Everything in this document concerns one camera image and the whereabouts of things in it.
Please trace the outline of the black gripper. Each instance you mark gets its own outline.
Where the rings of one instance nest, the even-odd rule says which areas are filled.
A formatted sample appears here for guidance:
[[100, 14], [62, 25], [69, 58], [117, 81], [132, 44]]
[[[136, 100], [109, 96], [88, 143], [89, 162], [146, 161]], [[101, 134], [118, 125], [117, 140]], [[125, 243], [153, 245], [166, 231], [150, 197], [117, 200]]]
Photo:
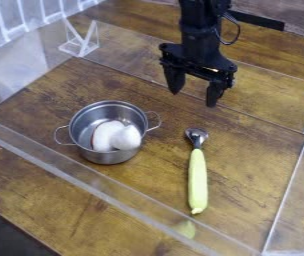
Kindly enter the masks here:
[[176, 95], [184, 87], [185, 75], [189, 74], [209, 81], [205, 103], [215, 107], [227, 88], [233, 85], [233, 73], [237, 66], [221, 55], [220, 45], [225, 42], [220, 38], [221, 20], [204, 26], [180, 22], [181, 43], [161, 43], [160, 64], [164, 70], [168, 89]]

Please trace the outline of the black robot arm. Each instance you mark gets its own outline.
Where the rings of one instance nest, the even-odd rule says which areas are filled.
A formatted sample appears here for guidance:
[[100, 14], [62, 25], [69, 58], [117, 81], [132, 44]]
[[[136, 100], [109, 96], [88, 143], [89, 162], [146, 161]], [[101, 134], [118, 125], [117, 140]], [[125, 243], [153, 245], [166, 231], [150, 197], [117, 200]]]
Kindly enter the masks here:
[[233, 86], [233, 74], [237, 66], [220, 53], [221, 44], [231, 42], [220, 37], [221, 19], [236, 26], [236, 19], [229, 15], [231, 0], [179, 0], [181, 43], [162, 43], [160, 64], [166, 85], [172, 94], [177, 94], [189, 74], [209, 82], [207, 87], [207, 106], [215, 107], [224, 91]]

